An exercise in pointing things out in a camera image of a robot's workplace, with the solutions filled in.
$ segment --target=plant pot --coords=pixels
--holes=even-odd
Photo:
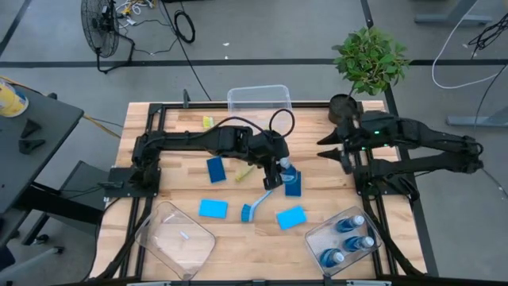
[[[357,116],[358,114],[358,104],[352,97],[348,97],[348,95],[344,94],[339,94],[334,95],[330,99],[328,119],[332,123],[339,124],[343,118],[350,118]]]

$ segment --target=gray table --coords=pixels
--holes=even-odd
[[[101,211],[72,202],[50,187],[34,182],[58,148],[76,127],[83,111],[34,91],[16,86],[29,100],[27,110],[15,118],[0,117],[0,217],[5,225],[0,231],[0,246],[10,238],[32,209],[96,223]],[[27,119],[42,129],[26,139],[44,139],[45,143],[29,155],[19,153],[18,141]]]

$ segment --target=wooden table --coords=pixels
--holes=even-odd
[[[134,142],[144,132],[147,102],[133,102],[125,119],[116,160],[118,167],[129,167]],[[363,102],[365,110],[384,110],[382,101]],[[181,211],[210,231],[216,237],[216,245],[207,262],[193,280],[314,280],[322,274],[310,251],[304,235],[326,219],[352,206],[362,208],[356,194],[352,175],[345,175],[339,162],[320,158],[316,153],[333,146],[318,146],[316,142],[333,130],[327,118],[326,108],[294,108],[296,127],[287,138],[291,161],[302,172],[302,197],[287,198],[283,187],[275,190],[258,208],[254,223],[241,222],[244,203],[253,203],[264,192],[262,170],[255,170],[240,183],[234,180],[235,170],[244,165],[234,159],[224,159],[228,180],[211,184],[206,168],[205,152],[163,152],[160,156],[162,178],[160,193],[154,207],[163,201],[171,201]],[[203,131],[202,116],[212,116],[218,122],[228,116],[223,109],[169,110],[166,131]],[[395,149],[373,150],[376,158],[398,160]],[[223,199],[229,202],[226,219],[198,216],[201,199]],[[405,196],[383,197],[391,237],[414,266],[425,271],[420,243],[410,204]],[[104,270],[125,240],[132,199],[121,199],[104,216],[98,239],[98,253],[91,276]],[[289,230],[281,230],[275,214],[302,205],[307,223]],[[129,274],[134,273],[137,245],[131,252]],[[384,246],[380,249],[383,271],[388,273]],[[333,279],[375,278],[371,256],[367,256]],[[162,262],[146,252],[143,280],[179,280]]]

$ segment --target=water bottle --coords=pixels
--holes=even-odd
[[[323,267],[330,268],[344,261],[344,255],[339,249],[327,249],[319,257],[319,264]]]
[[[284,168],[284,171],[280,173],[281,178],[285,184],[294,184],[298,179],[298,171],[290,163],[287,157],[280,159],[280,166]]]
[[[351,230],[354,230],[357,227],[360,227],[365,222],[365,218],[361,215],[355,215],[351,218],[341,219],[336,225],[335,229],[340,233],[347,233]]]
[[[374,239],[368,236],[354,236],[346,239],[342,247],[349,252],[355,252],[361,249],[368,249],[374,245]]]

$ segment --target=blue brush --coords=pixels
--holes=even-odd
[[[263,202],[273,191],[267,191],[260,199],[258,199],[252,206],[249,206],[247,203],[241,209],[241,221],[242,222],[251,222],[254,219],[254,212],[256,211],[257,206]]]

